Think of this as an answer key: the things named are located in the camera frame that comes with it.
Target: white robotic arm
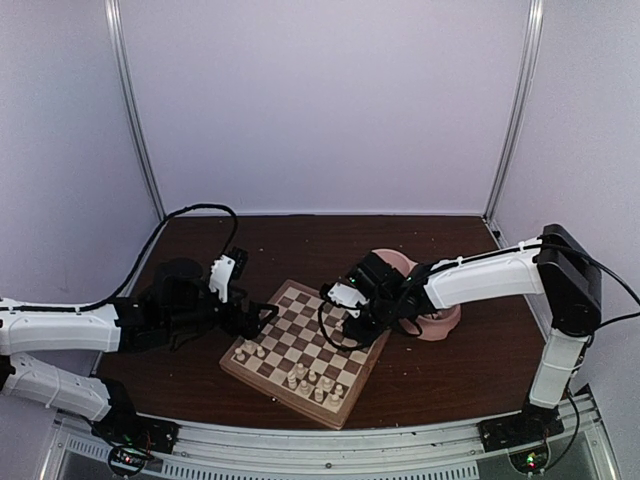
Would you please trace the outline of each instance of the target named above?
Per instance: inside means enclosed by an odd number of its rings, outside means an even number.
[[[540,237],[512,248],[417,264],[406,278],[371,252],[347,275],[351,286],[327,286],[324,296],[355,309],[350,310],[353,317],[345,322],[344,333],[370,343],[400,318],[415,319],[476,300],[546,294],[554,315],[552,329],[523,413],[512,423],[481,425],[485,448],[493,450],[562,428],[557,405],[601,321],[601,274],[585,258],[586,252],[566,230],[549,225]]]
[[[119,382],[85,378],[41,362],[26,352],[95,350],[138,352],[198,336],[220,326],[231,335],[254,338],[276,309],[250,302],[230,286],[246,262],[234,249],[211,268],[209,285],[188,259],[160,265],[153,285],[136,298],[118,297],[94,305],[27,304],[0,300],[0,389],[2,395],[35,400],[95,422],[101,436],[117,443],[148,432],[156,451],[171,451],[177,425],[136,414]]]

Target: white wall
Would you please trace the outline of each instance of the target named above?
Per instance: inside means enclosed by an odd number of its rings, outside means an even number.
[[[640,3],[545,6],[521,138],[497,222],[508,241],[559,222],[640,291]],[[605,317],[638,310],[612,282]],[[640,322],[597,335],[588,381],[623,470],[638,478]]]
[[[167,210],[482,212],[528,4],[122,2]]]
[[[0,0],[0,295],[88,302],[155,223],[104,3]],[[88,373],[91,355],[49,355]],[[0,477],[33,478],[53,412],[0,397]]]

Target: chessboard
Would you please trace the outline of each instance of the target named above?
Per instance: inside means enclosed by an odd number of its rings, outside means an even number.
[[[375,366],[389,332],[366,349],[343,352],[322,335],[318,292],[287,280],[269,303],[278,315],[253,341],[236,340],[220,367],[244,383],[323,425],[341,429]],[[323,308],[327,334],[339,345],[355,346],[344,338],[341,325],[348,313]]]

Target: black bracket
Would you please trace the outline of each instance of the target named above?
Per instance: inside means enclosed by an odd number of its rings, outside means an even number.
[[[525,405],[520,413],[480,422],[478,429],[484,451],[493,452],[559,435],[564,432],[564,425],[557,408],[547,410]]]

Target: table surface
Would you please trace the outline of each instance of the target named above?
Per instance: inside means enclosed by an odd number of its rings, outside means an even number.
[[[136,284],[154,268],[189,257],[205,268],[219,254],[229,219],[171,220]],[[346,274],[374,248],[433,262],[495,250],[476,217],[241,217],[235,245],[249,252],[238,286],[267,301],[292,279],[318,289]],[[233,338],[215,329],[177,352],[106,354],[98,376],[120,380],[142,413],[238,427],[319,429],[318,423],[223,372]],[[517,410],[544,340],[523,297],[465,304],[460,324],[440,342],[392,334],[345,428],[423,425]]]

